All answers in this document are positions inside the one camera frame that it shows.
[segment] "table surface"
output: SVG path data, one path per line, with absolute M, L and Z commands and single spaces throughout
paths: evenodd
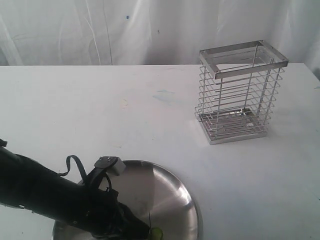
M 285 71 L 267 137 L 209 145 L 198 65 L 3 66 L 0 137 L 56 172 L 70 154 L 87 172 L 100 156 L 164 166 L 195 196 L 203 239 L 320 239 L 320 82 Z M 53 224 L 0 207 L 1 239 L 49 240 Z

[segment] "white backdrop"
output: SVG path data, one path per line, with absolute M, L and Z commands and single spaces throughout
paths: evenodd
M 0 0 L 3 65 L 196 64 L 262 39 L 320 75 L 320 1 Z

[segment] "metal utensil holder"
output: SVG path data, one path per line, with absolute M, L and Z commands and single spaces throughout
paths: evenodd
M 267 135 L 288 59 L 264 40 L 201 50 L 195 115 L 211 145 Z

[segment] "metal plate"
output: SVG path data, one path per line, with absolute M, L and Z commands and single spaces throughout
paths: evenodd
M 124 161 L 126 169 L 111 177 L 118 200 L 149 224 L 163 231 L 165 240 L 198 240 L 202 231 L 199 208 L 184 184 L 171 172 L 151 162 Z M 100 187 L 105 189 L 107 181 Z M 89 232 L 56 222 L 52 240 L 94 240 Z

